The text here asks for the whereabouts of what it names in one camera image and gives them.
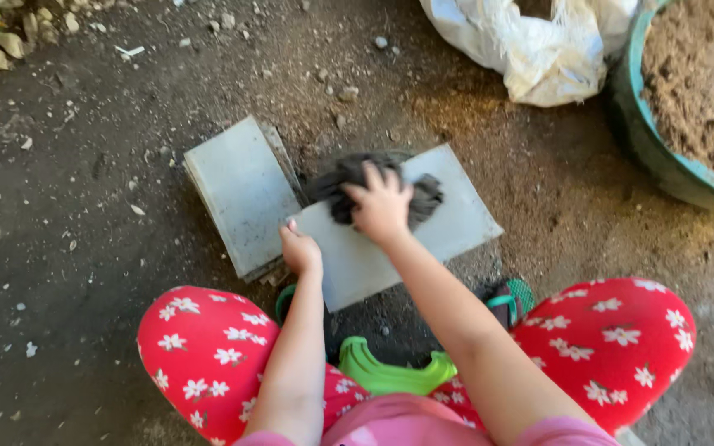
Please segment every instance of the hand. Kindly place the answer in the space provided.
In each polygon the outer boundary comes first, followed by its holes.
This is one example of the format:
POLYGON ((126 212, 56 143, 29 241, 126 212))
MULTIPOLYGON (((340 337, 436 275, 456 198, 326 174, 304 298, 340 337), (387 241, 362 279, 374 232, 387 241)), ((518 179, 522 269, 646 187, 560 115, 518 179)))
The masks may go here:
POLYGON ((321 249, 311 237, 299 232, 294 219, 287 225, 280 226, 280 239, 283 241, 283 259, 295 275, 307 272, 323 272, 321 249))
POLYGON ((367 189, 354 184, 343 187, 357 203, 352 209, 355 227, 374 243, 384 248, 391 241, 410 234, 409 201, 414 192, 412 185, 401 186, 395 171, 386 170, 385 177, 371 162, 362 163, 367 189))

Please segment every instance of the red floral pants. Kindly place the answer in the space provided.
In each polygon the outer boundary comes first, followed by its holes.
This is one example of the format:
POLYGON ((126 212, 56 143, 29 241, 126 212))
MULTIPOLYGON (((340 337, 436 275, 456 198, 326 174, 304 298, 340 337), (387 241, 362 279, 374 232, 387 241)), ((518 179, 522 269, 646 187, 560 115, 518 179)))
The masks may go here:
MULTIPOLYGON (((176 410, 214 445, 250 418, 280 328, 232 293, 178 287, 145 313, 137 345, 176 410)), ((646 279, 580 283, 540 303, 511 331, 528 356, 611 434, 643 415, 688 363, 696 328, 679 297, 646 279)), ((371 395, 327 365, 324 430, 371 395)), ((431 392, 482 429, 459 376, 431 392)))

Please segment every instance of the dirt pile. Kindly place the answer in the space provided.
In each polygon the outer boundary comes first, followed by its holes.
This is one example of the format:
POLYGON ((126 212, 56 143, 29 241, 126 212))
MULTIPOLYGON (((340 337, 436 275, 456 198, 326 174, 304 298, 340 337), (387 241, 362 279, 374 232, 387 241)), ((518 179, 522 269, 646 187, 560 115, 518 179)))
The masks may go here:
POLYGON ((643 97, 674 152, 714 170, 714 0, 683 0, 653 20, 643 97))

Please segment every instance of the soil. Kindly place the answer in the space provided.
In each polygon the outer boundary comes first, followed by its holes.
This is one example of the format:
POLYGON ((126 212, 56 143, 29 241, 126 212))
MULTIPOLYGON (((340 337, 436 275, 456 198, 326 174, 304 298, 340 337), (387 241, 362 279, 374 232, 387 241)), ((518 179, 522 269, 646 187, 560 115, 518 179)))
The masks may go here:
MULTIPOLYGON (((633 430, 649 445, 714 444, 714 213, 635 168, 602 97, 512 104, 502 77, 443 42, 408 0, 314 1, 307 13, 259 2, 260 15, 251 0, 118 4, 78 14, 82 30, 0 73, 0 445, 205 444, 155 390, 134 339, 144 310, 179 284, 274 313, 285 284, 236 278, 183 170, 184 151, 248 114, 278 127, 301 178, 348 153, 449 142, 506 231, 447 264, 479 294, 501 275, 527 279, 538 299, 621 275, 675 289, 697 322, 695 354, 633 430), (225 9, 248 40, 212 33, 225 9), (126 63, 114 45, 146 51, 126 63), (356 101, 340 102, 351 85, 356 101)), ((352 335, 400 365, 439 348, 403 287, 332 314, 324 330, 330 360, 352 335)))
POLYGON ((682 0, 652 20, 643 97, 671 150, 714 170, 714 0, 682 0))

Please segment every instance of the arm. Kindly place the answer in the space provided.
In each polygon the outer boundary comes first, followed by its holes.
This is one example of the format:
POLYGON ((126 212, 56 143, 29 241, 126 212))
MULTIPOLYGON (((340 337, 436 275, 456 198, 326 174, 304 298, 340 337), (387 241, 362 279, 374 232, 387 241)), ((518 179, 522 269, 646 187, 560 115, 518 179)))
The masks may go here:
POLYGON ((321 251, 312 238, 297 231, 293 220, 280 228, 280 237, 286 264, 299 276, 299 281, 243 435, 270 431, 297 446, 313 446, 321 441, 324 428, 321 251))
POLYGON ((348 186, 357 225, 390 258, 412 300, 459 369, 478 415, 500 446, 544 418, 588 414, 516 345, 489 309, 407 227, 412 188, 365 167, 368 189, 348 186))

